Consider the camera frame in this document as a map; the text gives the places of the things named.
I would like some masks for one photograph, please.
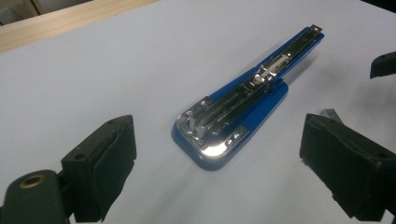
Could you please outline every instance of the wooden edge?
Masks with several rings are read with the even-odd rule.
[[[0,26],[0,52],[35,43],[159,0],[93,0]]]

